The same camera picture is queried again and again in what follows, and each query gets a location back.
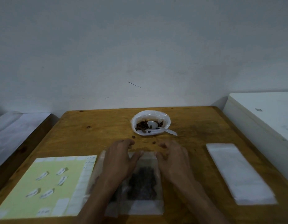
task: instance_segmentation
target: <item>forearm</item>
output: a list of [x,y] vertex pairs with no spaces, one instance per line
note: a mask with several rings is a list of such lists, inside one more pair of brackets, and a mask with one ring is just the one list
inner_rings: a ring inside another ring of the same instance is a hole
[[176,186],[189,201],[189,210],[196,215],[200,223],[229,223],[194,178]]
[[101,176],[97,181],[89,199],[78,214],[75,223],[101,223],[105,214],[105,209],[117,187],[111,186],[109,182]]

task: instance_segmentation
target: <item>dark contents in bag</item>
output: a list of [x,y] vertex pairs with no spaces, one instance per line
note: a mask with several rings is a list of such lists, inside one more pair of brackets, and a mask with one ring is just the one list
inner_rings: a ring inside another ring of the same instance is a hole
[[[144,131],[144,130],[149,130],[151,129],[149,126],[148,126],[148,122],[149,120],[145,120],[145,121],[141,121],[139,123],[137,123],[137,126],[136,126],[136,131],[138,130],[141,130],[141,131]],[[162,127],[163,124],[164,124],[164,121],[161,121],[160,123],[158,121],[155,121],[159,127]]]
[[[95,181],[94,181],[94,183],[91,185],[90,190],[89,190],[90,193],[92,193],[92,190],[94,189],[94,186],[95,186],[95,184],[96,184],[96,182],[97,182],[97,180],[98,180],[99,178],[100,178],[100,177],[97,176],[96,179],[95,179]],[[115,202],[115,201],[117,200],[117,192],[118,192],[118,190],[119,190],[119,187],[116,189],[115,193],[112,195],[111,199],[109,200],[109,203]]]
[[138,173],[133,173],[128,185],[128,200],[155,200],[157,197],[153,187],[157,184],[152,167],[142,167]]

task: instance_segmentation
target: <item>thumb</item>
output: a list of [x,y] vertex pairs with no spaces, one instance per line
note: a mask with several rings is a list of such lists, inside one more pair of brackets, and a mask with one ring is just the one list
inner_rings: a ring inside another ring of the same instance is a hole
[[129,160],[129,172],[131,173],[136,165],[137,165],[137,161],[138,159],[143,155],[143,151],[136,151],[133,156],[130,158]]
[[154,154],[157,157],[157,161],[159,162],[159,168],[160,168],[161,172],[163,172],[164,168],[165,168],[165,162],[166,161],[164,160],[164,157],[160,152],[155,152]]

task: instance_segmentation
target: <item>white plastic spoon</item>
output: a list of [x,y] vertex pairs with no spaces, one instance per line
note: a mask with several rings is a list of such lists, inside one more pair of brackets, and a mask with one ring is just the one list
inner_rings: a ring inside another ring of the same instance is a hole
[[177,136],[177,133],[175,131],[159,127],[158,124],[155,121],[148,121],[147,124],[148,124],[149,127],[151,126],[152,129],[160,128],[161,130],[166,131],[167,133],[170,133],[170,134],[173,134],[173,135]]

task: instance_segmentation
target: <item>hand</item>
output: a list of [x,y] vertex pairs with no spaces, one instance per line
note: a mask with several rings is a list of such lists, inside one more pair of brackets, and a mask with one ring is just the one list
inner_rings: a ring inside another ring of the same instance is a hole
[[129,158],[128,149],[135,144],[134,140],[125,139],[114,142],[105,153],[103,177],[112,188],[117,188],[135,169],[143,151],[137,151]]
[[164,177],[177,187],[194,180],[187,150],[175,140],[167,140],[159,144],[167,148],[168,158],[164,159],[160,152],[156,153],[159,169]]

